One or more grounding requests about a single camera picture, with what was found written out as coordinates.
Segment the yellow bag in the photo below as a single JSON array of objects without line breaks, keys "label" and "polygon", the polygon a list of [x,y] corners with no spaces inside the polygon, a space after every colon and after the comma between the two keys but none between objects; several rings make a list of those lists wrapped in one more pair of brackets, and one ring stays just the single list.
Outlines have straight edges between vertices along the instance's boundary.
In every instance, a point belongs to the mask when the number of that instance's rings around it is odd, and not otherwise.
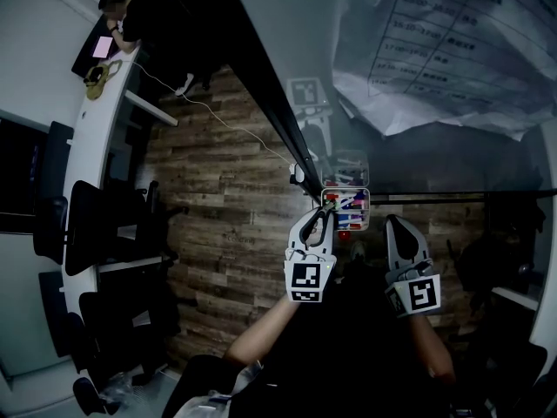
[{"label": "yellow bag", "polygon": [[[117,65],[117,69],[113,73],[111,73],[112,65]],[[99,99],[103,94],[104,84],[106,84],[112,76],[118,73],[121,67],[121,60],[115,60],[107,65],[100,64],[91,67],[84,79],[85,86],[87,87],[87,98],[91,101]]]}]

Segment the red object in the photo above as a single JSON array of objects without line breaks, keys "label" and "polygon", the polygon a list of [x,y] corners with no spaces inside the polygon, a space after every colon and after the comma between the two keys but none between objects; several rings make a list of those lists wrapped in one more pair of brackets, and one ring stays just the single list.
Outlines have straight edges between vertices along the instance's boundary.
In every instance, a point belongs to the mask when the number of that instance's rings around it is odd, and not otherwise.
[{"label": "red object", "polygon": [[339,231],[339,239],[341,240],[349,240],[350,236],[350,231]]}]

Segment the white cable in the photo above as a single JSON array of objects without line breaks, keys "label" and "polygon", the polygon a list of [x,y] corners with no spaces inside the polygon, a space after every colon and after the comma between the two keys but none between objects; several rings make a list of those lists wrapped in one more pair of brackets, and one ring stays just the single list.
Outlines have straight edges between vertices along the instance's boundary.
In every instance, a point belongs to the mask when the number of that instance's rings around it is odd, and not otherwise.
[{"label": "white cable", "polygon": [[[142,65],[138,64],[137,62],[133,62],[133,61],[125,61],[125,62],[131,62],[132,64],[137,65],[139,68],[141,68],[141,69],[144,71],[144,73],[145,73],[147,76],[149,76],[150,78],[153,78],[153,79],[157,80],[160,84],[164,85],[166,88],[168,88],[168,89],[170,89],[170,90],[172,90],[172,91],[176,91],[176,90],[174,90],[173,88],[171,88],[169,85],[165,84],[165,83],[164,83],[162,80],[160,80],[159,78],[156,78],[156,77],[152,76],[151,74],[149,74],[149,73],[147,72],[147,70],[146,70]],[[207,105],[207,104],[205,104],[205,103],[203,103],[203,102],[192,101],[191,99],[188,99],[188,98],[185,96],[185,94],[182,94],[182,96],[184,97],[184,99],[185,99],[186,101],[188,101],[188,102],[191,103],[191,104],[201,104],[201,105],[204,105],[205,107],[207,107],[207,108],[209,109],[209,111],[211,112],[212,116],[214,116],[216,119],[218,119],[220,122],[222,122],[222,123],[225,125],[225,127],[228,127],[228,128],[231,129],[231,130],[243,130],[243,131],[245,131],[246,133],[249,133],[249,134],[252,135],[257,141],[259,141],[259,142],[263,145],[263,147],[264,147],[265,149],[267,149],[267,150],[268,150],[269,152],[271,152],[271,153],[274,153],[274,154],[277,155],[279,158],[283,159],[288,165],[291,165],[291,162],[290,162],[288,159],[286,159],[285,157],[283,157],[280,153],[277,153],[277,152],[275,152],[274,150],[271,150],[269,147],[267,147],[267,145],[265,144],[265,141],[264,141],[263,139],[261,139],[261,138],[260,138],[258,135],[256,135],[255,133],[251,133],[249,130],[245,129],[244,127],[230,127],[225,121],[223,121],[221,118],[219,118],[219,117],[215,114],[215,112],[211,109],[211,107],[210,107],[209,105]]]}]

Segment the hand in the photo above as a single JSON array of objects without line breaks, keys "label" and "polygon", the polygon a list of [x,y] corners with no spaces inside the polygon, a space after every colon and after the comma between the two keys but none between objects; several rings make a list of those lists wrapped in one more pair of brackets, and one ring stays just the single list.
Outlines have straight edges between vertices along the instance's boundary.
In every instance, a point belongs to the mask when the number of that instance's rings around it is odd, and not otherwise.
[{"label": "hand", "polygon": [[106,26],[109,30],[111,30],[115,26],[118,26],[118,23],[117,23],[116,20],[112,20],[111,18],[107,18],[106,19]]}]

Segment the paper sheet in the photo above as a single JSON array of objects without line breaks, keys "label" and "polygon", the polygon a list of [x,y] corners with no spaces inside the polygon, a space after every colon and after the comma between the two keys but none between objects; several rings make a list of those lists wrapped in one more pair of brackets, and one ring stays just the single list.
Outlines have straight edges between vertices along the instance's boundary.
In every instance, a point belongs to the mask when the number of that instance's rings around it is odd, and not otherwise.
[{"label": "paper sheet", "polygon": [[333,82],[384,135],[439,121],[520,140],[554,118],[557,0],[344,0]]}]

